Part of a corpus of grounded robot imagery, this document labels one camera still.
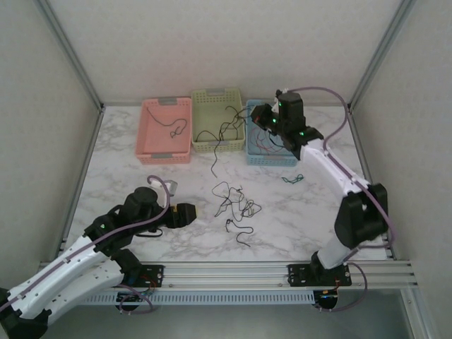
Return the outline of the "blue plastic basket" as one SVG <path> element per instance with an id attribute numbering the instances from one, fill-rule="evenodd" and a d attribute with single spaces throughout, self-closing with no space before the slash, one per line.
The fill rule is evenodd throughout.
<path id="1" fill-rule="evenodd" d="M 246 161 L 254 166 L 294 167 L 295 156 L 283 147 L 279 136 L 273 136 L 260 129 L 250 117 L 250 110 L 255 105 L 271 104 L 270 100 L 250 99 L 246 101 Z"/>

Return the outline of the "green plastic basket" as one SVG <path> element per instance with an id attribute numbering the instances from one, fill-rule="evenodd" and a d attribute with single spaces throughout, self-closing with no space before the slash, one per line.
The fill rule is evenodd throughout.
<path id="1" fill-rule="evenodd" d="M 198 153 L 241 151 L 245 122 L 239 88 L 195 90 L 192 101 L 192 145 Z"/>

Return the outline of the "pink plastic basket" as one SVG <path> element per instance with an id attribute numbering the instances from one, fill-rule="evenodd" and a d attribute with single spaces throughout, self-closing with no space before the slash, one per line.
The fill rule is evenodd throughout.
<path id="1" fill-rule="evenodd" d="M 191 98 L 164 97 L 142 102 L 135 147 L 135 155 L 141 164 L 190 162 L 191 137 Z"/>

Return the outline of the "small controller circuit board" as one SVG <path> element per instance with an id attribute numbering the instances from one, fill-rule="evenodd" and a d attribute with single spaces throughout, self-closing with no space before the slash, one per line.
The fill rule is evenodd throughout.
<path id="1" fill-rule="evenodd" d="M 146 301 L 148 298 L 147 295 L 136 295 L 132 292 L 118 292 L 117 296 L 116 296 L 116 303 L 122 303 L 123 305 L 131 305 L 131 306 L 136 306 L 139 304 L 147 304 L 148 302 Z"/>
<path id="2" fill-rule="evenodd" d="M 337 290 L 316 290 L 314 291 L 316 305 L 326 309 L 332 309 L 338 303 Z"/>

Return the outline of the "aluminium table back rail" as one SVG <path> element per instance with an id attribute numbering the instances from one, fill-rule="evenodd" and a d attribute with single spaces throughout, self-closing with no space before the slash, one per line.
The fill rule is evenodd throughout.
<path id="1" fill-rule="evenodd" d="M 103 102 L 104 106 L 108 107 L 140 107 L 142 105 L 141 101 L 107 101 Z M 308 107 L 339 107 L 342 106 L 340 102 L 304 102 L 305 106 Z"/>

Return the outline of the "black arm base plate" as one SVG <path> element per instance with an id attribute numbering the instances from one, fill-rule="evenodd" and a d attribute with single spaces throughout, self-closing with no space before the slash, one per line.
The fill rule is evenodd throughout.
<path id="1" fill-rule="evenodd" d="M 310 263 L 290 264 L 287 269 L 287 281 L 291 287 L 348 287 L 352 284 L 349 267 L 344 265 L 324 269 L 322 266 L 315 268 Z"/>
<path id="2" fill-rule="evenodd" d="M 163 265 L 143 265 L 138 274 L 134 286 L 135 287 L 148 287 L 148 288 L 159 288 L 162 286 L 162 281 L 164 278 Z"/>

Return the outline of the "aluminium mounting rail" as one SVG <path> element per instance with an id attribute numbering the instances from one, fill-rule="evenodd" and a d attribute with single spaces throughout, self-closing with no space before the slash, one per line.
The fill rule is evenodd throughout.
<path id="1" fill-rule="evenodd" d="M 258 290 L 258 289 L 332 289 L 334 287 L 291 287 L 285 261 L 268 262 L 160 262 L 164 278 L 160 288 L 168 290 Z M 143 265 L 157 265 L 145 262 Z M 408 261 L 357 261 L 346 263 L 350 270 L 351 286 L 344 289 L 416 288 L 417 279 Z"/>

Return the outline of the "aluminium frame corner post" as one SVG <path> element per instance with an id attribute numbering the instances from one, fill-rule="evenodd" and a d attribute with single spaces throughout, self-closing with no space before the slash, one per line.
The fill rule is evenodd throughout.
<path id="1" fill-rule="evenodd" d="M 402 29 L 406 19 L 410 15 L 411 10 L 417 0 L 400 0 L 400 3 L 390 20 L 387 28 L 385 29 L 382 38 L 380 39 L 362 77 L 357 84 L 355 91 L 348 103 L 349 110 L 354 110 L 359 102 L 363 99 L 366 91 L 368 90 L 372 80 L 381 67 L 386 55 L 390 51 L 393 43 L 395 42 L 400 30 Z"/>
<path id="2" fill-rule="evenodd" d="M 33 0 L 37 9 L 42 14 L 44 21 L 49 26 L 49 29 L 59 44 L 62 52 L 64 53 L 69 65 L 74 70 L 78 80 L 80 81 L 84 91 L 96 107 L 98 111 L 102 111 L 104 105 L 94 88 L 93 83 L 89 79 L 89 76 L 83 67 L 80 59 L 77 56 L 75 49 L 64 32 L 63 26 L 60 20 L 57 18 L 57 14 L 52 8 L 49 0 Z"/>

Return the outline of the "aluminium lower frame bar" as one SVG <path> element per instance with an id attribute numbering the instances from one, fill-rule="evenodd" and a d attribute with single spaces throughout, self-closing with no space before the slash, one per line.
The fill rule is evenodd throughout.
<path id="1" fill-rule="evenodd" d="M 420 309 L 416 303 L 414 292 L 411 289 L 402 289 L 400 294 L 413 339 L 427 339 L 427 332 L 422 322 Z"/>

